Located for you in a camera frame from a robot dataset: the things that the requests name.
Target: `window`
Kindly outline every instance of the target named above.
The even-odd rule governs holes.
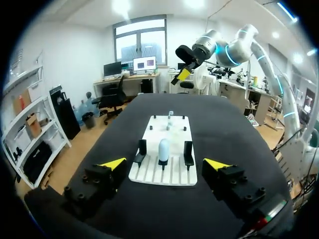
[[[130,24],[121,22],[113,28],[115,61],[155,56],[157,65],[167,64],[165,15],[136,18]]]

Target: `window frame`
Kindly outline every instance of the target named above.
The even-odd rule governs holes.
[[[117,27],[129,25],[129,24],[137,23],[137,22],[141,22],[141,21],[159,20],[159,19],[163,19],[164,20],[164,27],[146,28],[146,29],[135,30],[135,31],[130,31],[130,32],[126,32],[126,33],[122,33],[122,34],[116,35],[116,28]],[[157,65],[159,65],[159,66],[167,66],[167,19],[166,19],[166,15],[153,15],[153,16],[138,17],[138,18],[131,19],[130,22],[122,21],[122,22],[119,22],[117,24],[114,24],[113,25],[113,41],[114,41],[115,62],[118,61],[117,53],[116,53],[116,39],[117,38],[121,38],[121,37],[124,37],[124,36],[129,36],[129,35],[136,34],[136,36],[137,36],[137,48],[139,48],[140,52],[141,52],[141,47],[142,47],[142,45],[141,45],[141,33],[152,32],[152,31],[164,31],[165,32],[165,63],[161,63],[161,64],[157,64]]]

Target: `ceiling light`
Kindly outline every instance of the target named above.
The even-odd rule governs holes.
[[[185,0],[185,4],[192,9],[201,9],[205,6],[204,0]]]
[[[303,57],[300,54],[294,54],[294,62],[296,62],[297,64],[301,64],[303,61]]]
[[[117,14],[127,16],[131,6],[128,0],[113,0],[112,8]]]
[[[278,39],[279,38],[279,33],[273,32],[273,38]]]
[[[291,20],[292,20],[293,22],[297,22],[297,21],[298,21],[298,18],[297,18],[297,17],[294,17],[294,16],[283,6],[283,4],[282,4],[281,2],[278,2],[277,4],[278,4],[278,6],[279,6],[282,10],[284,10],[284,12],[291,18]]]
[[[307,52],[307,56],[312,56],[317,52],[317,49],[312,49],[311,51]]]

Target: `trash can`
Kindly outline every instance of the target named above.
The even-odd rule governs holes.
[[[87,112],[82,116],[82,121],[87,128],[93,128],[95,126],[94,114],[93,112]]]

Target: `ceiling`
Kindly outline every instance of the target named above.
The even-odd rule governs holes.
[[[109,25],[124,21],[123,15],[114,11],[115,3],[121,11],[129,6],[129,18],[157,14],[174,14],[207,19],[222,8],[229,0],[56,0],[40,15],[40,21],[58,21],[103,29]],[[299,23],[292,24],[291,19],[276,3],[269,0],[232,0],[211,20],[227,20],[236,25],[253,24],[259,29],[258,39],[262,39],[277,48],[286,56],[300,73],[316,81],[314,71],[315,57],[306,53],[312,49]],[[278,32],[279,39],[272,37]],[[294,63],[294,54],[303,57],[303,63]]]

